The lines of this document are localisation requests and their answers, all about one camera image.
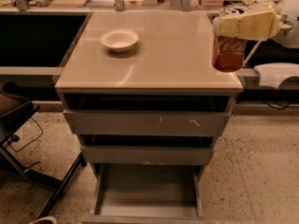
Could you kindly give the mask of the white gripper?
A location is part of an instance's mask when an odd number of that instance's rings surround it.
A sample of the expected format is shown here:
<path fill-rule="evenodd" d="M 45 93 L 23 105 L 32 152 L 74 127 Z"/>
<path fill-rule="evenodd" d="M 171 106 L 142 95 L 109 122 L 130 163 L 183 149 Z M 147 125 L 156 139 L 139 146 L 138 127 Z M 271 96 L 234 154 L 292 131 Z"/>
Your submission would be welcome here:
<path fill-rule="evenodd" d="M 248 6 L 243 14 L 216 17 L 213 32 L 217 36 L 265 41 L 281 31 L 293 28 L 293 15 L 278 15 L 275 4 L 265 2 Z"/>

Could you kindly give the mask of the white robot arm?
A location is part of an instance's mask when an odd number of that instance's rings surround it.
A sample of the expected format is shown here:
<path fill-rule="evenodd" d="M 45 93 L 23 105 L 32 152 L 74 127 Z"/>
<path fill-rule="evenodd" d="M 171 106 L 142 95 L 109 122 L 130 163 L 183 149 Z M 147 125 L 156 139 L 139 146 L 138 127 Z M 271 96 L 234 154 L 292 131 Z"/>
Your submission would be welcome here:
<path fill-rule="evenodd" d="M 298 48 L 299 0 L 261 3 L 243 13 L 233 6 L 223 11 L 226 14 L 213 21 L 213 32 L 217 36 L 255 41 L 272 38 L 286 48 Z"/>

